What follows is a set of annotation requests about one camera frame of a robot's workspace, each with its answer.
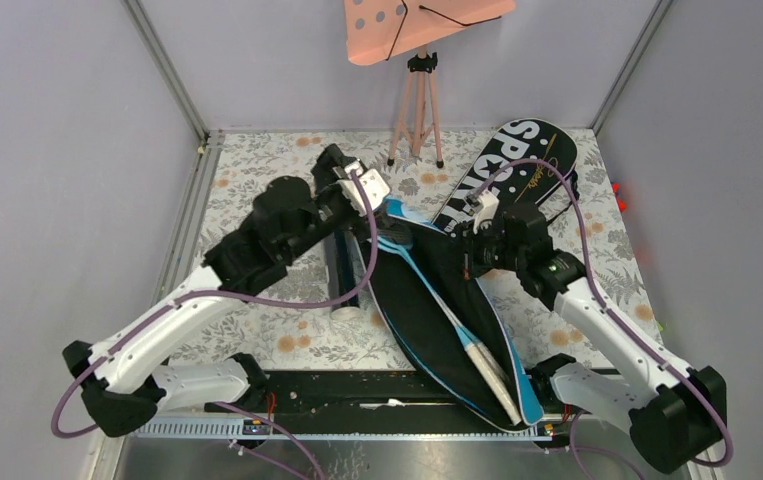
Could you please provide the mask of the blue racket bag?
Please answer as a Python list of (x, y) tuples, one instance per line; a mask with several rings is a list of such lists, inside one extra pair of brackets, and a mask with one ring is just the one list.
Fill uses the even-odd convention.
[(384, 202), (369, 291), (416, 370), (502, 430), (544, 408), (481, 283), (463, 278), (453, 238), (398, 199)]

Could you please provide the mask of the black shuttlecock tube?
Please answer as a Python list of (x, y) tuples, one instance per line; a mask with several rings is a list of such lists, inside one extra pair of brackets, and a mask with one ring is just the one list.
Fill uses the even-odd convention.
[[(329, 297), (339, 298), (357, 285), (345, 234), (335, 231), (323, 241), (323, 248)], [(362, 316), (363, 310), (360, 308), (358, 295), (335, 304), (330, 311), (330, 317), (334, 321), (360, 319)]]

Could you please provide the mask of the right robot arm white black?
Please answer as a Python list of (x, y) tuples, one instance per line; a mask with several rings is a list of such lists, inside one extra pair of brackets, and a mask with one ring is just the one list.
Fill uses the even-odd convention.
[(452, 231), (464, 277), (514, 273), (526, 293), (575, 326), (621, 376), (604, 377), (569, 358), (544, 361), (546, 375), (530, 386), (536, 407), (554, 412), (566, 403), (590, 412), (626, 433), (641, 457), (666, 474), (718, 442), (731, 445), (726, 383), (715, 369), (693, 368), (623, 319), (584, 263), (554, 247), (536, 205), (514, 204), (498, 219), (487, 211), (480, 206)]

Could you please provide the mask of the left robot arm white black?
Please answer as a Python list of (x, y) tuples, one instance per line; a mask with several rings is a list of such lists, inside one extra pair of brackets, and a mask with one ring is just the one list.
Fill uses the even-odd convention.
[(360, 159), (327, 146), (312, 187), (296, 176), (273, 179), (246, 219), (208, 250), (202, 263), (147, 312), (109, 338), (75, 341), (63, 350), (92, 428), (109, 437), (130, 434), (158, 413), (213, 404), (253, 411), (267, 397), (267, 379), (252, 356), (174, 367), (168, 358), (239, 302), (261, 304), (305, 252), (337, 231), (378, 236), (378, 216), (390, 188)]

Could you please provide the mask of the black sport racket bag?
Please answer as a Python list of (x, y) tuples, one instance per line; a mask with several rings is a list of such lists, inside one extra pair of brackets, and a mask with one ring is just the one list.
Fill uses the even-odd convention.
[(539, 164), (517, 165), (497, 175), (489, 190), (498, 198), (501, 208), (518, 201), (540, 205), (562, 188), (558, 176), (575, 184), (577, 157), (576, 142), (560, 127), (536, 118), (511, 120), (490, 137), (432, 223), (450, 233), (455, 225), (470, 220), (474, 212), (466, 201), (469, 191), (480, 187), (498, 169), (521, 158), (544, 160), (555, 170)]

